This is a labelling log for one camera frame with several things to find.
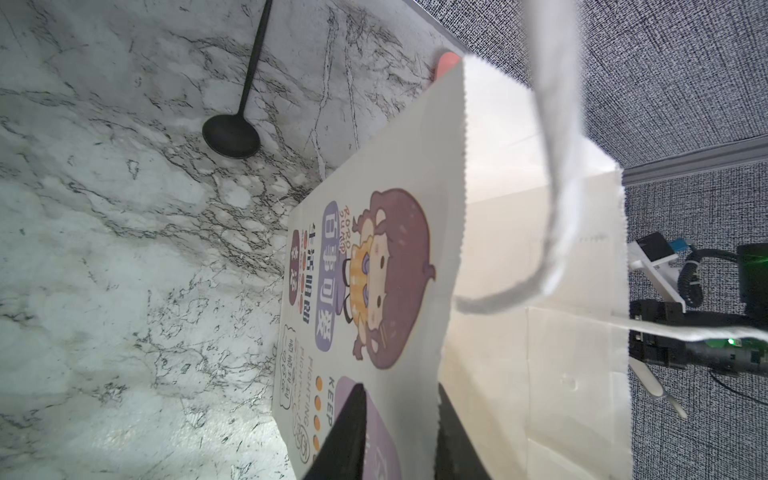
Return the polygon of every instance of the cartoon girl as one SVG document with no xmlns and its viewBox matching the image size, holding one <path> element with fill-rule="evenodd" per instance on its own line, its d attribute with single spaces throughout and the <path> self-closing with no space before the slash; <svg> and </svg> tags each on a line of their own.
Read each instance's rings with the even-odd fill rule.
<svg viewBox="0 0 768 480">
<path fill-rule="evenodd" d="M 392 366 L 406 346 L 435 267 L 429 263 L 429 225 L 419 203 L 400 188 L 371 195 L 370 210 L 353 221 L 360 235 L 343 264 L 349 295 L 343 305 L 357 327 L 353 354 L 362 347 L 380 369 Z"/>
</svg>

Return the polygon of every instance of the gray woven fabric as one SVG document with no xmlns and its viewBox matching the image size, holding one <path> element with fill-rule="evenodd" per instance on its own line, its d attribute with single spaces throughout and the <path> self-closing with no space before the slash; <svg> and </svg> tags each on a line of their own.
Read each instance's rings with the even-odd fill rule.
<svg viewBox="0 0 768 480">
<path fill-rule="evenodd" d="M 656 230 L 700 247 L 735 251 L 768 242 L 768 163 L 747 165 L 627 189 L 629 238 Z M 702 310 L 741 313 L 734 265 L 705 260 L 700 268 Z M 630 277 L 632 299 L 660 298 L 642 274 Z M 682 421 L 632 378 L 634 477 L 757 480 L 768 478 L 768 407 L 717 385 L 706 369 L 653 369 L 689 414 Z M 732 388 L 768 402 L 768 379 L 720 377 Z"/>
<path fill-rule="evenodd" d="M 417 0 L 527 83 L 520 2 Z M 768 2 L 584 0 L 587 133 L 623 167 L 768 133 Z"/>
</svg>

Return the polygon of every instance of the white rope handle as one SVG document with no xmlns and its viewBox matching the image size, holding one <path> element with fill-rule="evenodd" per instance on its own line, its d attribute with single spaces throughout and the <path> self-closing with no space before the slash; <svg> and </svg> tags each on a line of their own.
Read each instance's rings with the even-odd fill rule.
<svg viewBox="0 0 768 480">
<path fill-rule="evenodd" d="M 581 216 L 580 40 L 573 0 L 528 0 L 528 53 L 551 206 L 541 262 L 526 280 L 501 292 L 456 297 L 461 313 L 492 314 L 551 294 L 560 282 Z"/>
</svg>

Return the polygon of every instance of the cartoon girl's hair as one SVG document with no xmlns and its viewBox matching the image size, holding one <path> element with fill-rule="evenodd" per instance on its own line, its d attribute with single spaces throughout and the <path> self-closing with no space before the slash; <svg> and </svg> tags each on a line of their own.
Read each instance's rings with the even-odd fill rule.
<svg viewBox="0 0 768 480">
<path fill-rule="evenodd" d="M 376 225 L 376 214 L 384 210 L 385 219 Z M 406 346 L 416 317 L 422 306 L 429 279 L 435 279 L 435 267 L 429 263 L 429 225 L 424 211 L 411 194 L 401 188 L 373 192 L 371 208 L 353 220 L 352 231 L 360 232 L 366 220 L 374 226 L 374 234 L 386 233 L 389 259 L 386 264 L 382 322 L 369 330 L 367 349 L 371 362 L 380 369 L 392 366 Z"/>
</svg>

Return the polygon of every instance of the white paper bag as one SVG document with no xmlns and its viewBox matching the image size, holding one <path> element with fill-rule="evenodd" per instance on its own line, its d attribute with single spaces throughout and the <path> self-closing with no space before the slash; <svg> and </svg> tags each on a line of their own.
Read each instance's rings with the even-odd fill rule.
<svg viewBox="0 0 768 480">
<path fill-rule="evenodd" d="M 298 477 L 362 382 L 364 478 L 432 478 L 450 321 L 440 380 L 493 478 L 629 478 L 627 330 L 591 320 L 627 314 L 621 173 L 582 146 L 571 262 L 554 295 L 511 312 L 452 302 L 529 276 L 549 208 L 531 92 L 477 58 L 293 211 L 273 414 Z M 390 272 L 393 253 L 408 261 Z"/>
</svg>

